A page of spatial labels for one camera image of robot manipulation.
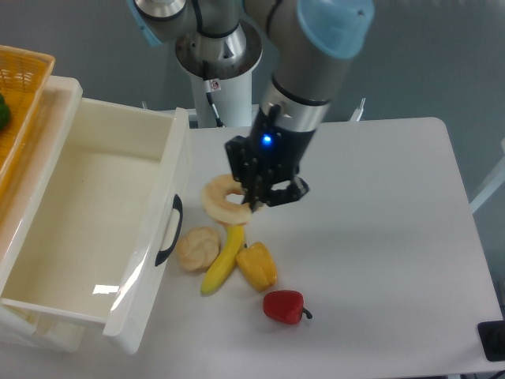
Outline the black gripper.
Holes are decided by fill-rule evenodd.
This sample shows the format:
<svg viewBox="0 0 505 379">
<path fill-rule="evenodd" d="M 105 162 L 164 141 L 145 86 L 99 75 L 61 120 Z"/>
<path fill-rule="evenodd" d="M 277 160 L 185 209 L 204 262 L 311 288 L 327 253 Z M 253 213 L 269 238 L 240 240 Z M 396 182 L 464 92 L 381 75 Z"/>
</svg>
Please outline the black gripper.
<svg viewBox="0 0 505 379">
<path fill-rule="evenodd" d="M 298 176 L 300 161 L 314 131 L 295 132 L 278 125 L 281 107 L 260 112 L 247 137 L 225 143 L 232 176 L 241 184 L 243 204 L 252 212 L 261 206 L 275 207 L 297 202 L 309 192 Z"/>
</svg>

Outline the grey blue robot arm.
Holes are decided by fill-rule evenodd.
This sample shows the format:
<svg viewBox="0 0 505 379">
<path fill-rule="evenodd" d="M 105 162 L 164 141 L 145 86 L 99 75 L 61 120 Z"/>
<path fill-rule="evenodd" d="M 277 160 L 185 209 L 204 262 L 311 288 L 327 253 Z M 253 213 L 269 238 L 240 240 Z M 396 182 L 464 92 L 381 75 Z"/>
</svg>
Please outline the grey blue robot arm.
<svg viewBox="0 0 505 379">
<path fill-rule="evenodd" d="M 307 183 L 299 164 L 375 15 L 370 1 L 131 1 L 129 9 L 151 45 L 189 37 L 205 80 L 246 60 L 251 17 L 279 52 L 279 62 L 247 137 L 225 145 L 244 203 L 256 210 L 300 200 Z"/>
</svg>

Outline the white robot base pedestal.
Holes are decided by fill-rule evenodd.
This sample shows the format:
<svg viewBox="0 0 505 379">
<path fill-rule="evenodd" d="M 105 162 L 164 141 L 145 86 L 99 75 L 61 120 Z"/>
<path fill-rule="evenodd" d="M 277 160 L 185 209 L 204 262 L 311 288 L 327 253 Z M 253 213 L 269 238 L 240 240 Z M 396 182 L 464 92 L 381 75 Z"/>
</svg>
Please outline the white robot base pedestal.
<svg viewBox="0 0 505 379">
<path fill-rule="evenodd" d="M 252 76 L 262 52 L 259 33 L 245 21 L 223 37 L 194 32 L 176 40 L 176 57 L 190 79 L 199 128 L 252 125 Z"/>
</svg>

